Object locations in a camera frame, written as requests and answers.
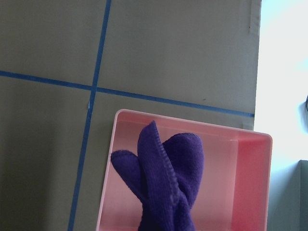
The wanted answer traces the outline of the purple microfiber cloth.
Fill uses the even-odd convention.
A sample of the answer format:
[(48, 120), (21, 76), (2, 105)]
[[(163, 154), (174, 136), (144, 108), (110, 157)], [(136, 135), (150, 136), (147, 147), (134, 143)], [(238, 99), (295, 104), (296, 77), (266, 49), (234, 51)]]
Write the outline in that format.
[(111, 163), (142, 203), (138, 230), (195, 230), (191, 209), (204, 169), (199, 136), (179, 133), (162, 142), (152, 121), (139, 134), (137, 153), (115, 151)]

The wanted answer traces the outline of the pink plastic bin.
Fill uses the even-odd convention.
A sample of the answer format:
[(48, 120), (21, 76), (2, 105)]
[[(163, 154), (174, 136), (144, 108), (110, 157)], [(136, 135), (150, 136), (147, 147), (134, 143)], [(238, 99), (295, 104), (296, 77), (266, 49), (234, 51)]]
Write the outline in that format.
[(118, 150), (137, 153), (141, 130), (156, 123), (162, 142), (179, 133), (201, 138), (204, 169), (191, 209), (195, 231), (264, 231), (271, 136), (239, 128), (122, 109), (114, 120), (96, 229), (138, 231), (142, 203), (111, 163)]

